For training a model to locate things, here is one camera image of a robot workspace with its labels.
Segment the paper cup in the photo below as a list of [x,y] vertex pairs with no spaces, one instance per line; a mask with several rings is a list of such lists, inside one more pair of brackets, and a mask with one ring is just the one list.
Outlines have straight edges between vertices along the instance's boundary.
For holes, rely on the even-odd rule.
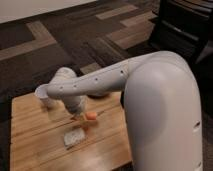
[[35,90],[35,96],[42,101],[45,107],[53,108],[55,105],[55,101],[48,97],[47,85],[48,84],[42,84],[39,87],[37,87]]

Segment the floor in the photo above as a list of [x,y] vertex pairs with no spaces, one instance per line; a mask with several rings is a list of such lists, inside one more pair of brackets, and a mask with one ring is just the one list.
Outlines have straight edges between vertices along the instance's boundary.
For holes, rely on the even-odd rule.
[[[80,76],[153,52],[146,40],[156,17],[151,11],[157,12],[158,4],[102,0],[0,25],[0,170],[9,168],[11,99],[47,83],[61,66]],[[205,171],[213,168],[212,124],[204,115]]]

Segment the wooden table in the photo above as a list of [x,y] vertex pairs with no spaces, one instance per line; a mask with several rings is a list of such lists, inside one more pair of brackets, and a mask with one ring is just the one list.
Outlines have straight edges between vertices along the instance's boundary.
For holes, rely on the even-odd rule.
[[47,110],[28,94],[15,98],[12,107],[11,170],[102,171],[131,161],[120,93],[103,99],[87,98],[86,110],[102,112],[98,124],[90,127],[87,139],[66,150],[62,136],[76,121],[70,120],[57,101]]

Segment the orange object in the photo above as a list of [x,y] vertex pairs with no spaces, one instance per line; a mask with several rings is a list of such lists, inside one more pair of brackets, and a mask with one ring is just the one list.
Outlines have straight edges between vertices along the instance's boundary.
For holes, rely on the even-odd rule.
[[86,112],[85,116],[88,120],[96,120],[98,114],[96,112]]

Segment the black chair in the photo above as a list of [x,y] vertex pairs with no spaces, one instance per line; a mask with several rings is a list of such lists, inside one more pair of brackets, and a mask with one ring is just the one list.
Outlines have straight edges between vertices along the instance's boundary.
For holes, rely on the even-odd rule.
[[192,66],[209,41],[212,25],[213,0],[161,0],[148,42],[157,50],[180,54]]

